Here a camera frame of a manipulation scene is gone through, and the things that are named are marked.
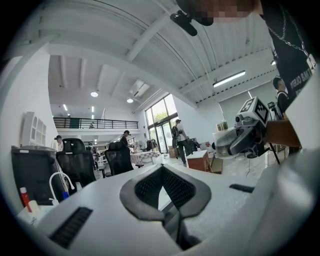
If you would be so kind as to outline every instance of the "black mesh office chair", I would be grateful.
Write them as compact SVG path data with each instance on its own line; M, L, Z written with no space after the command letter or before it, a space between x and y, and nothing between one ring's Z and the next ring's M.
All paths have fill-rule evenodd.
M96 181L93 158L90 151L81 150L75 152L57 152L55 155L62 171L69 176L73 186L77 188L76 182L81 187L85 187L91 182ZM69 194L74 194L77 189L70 189Z
M85 151L86 147L83 141L79 138L64 138L62 140L63 150L65 152Z
M109 163L111 175L118 175L133 170L130 160L130 150L121 141L111 142L108 150L104 152Z

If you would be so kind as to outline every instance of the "glass door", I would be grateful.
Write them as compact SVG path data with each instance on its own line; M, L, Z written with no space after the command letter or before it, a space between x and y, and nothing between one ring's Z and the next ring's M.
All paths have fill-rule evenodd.
M162 125L163 134L167 146L167 152L169 151L169 147L172 146L172 134L169 122L166 122Z
M161 153L168 153L169 146L172 146L172 134L169 122L165 122L156 127L156 134Z
M159 125L156 127L156 135L158 137L158 148L160 150L160 153L166 153L167 147L166 147L162 125Z

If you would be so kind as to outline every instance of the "white table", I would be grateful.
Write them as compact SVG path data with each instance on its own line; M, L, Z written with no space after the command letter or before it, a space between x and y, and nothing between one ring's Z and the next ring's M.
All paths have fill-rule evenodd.
M146 158L150 158L151 161L150 162L146 162L146 163L152 163L154 165L154 160L153 158L158 157L159 152L139 152L139 153L134 153L134 154L130 154L130 160L131 163L136 164L136 165L143 165L143 159Z

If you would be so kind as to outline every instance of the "wooden cabinet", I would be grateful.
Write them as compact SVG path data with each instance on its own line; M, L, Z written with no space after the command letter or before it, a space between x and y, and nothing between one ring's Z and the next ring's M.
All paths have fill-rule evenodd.
M208 152L206 150L196 151L186 157L189 168L211 172Z

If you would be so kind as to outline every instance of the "white ceiling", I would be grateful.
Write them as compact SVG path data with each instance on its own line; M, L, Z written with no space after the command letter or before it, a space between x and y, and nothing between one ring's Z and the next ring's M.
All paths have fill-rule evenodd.
M262 84L271 80L271 38L258 15L209 27L192 21L198 35L191 37L170 20L177 10L174 0L45 1L31 34L35 40L59 35L49 44L50 102L135 111L162 89L195 107L256 78ZM246 75L213 88L243 70ZM127 104L137 79L151 88ZM96 90L99 97L92 98Z

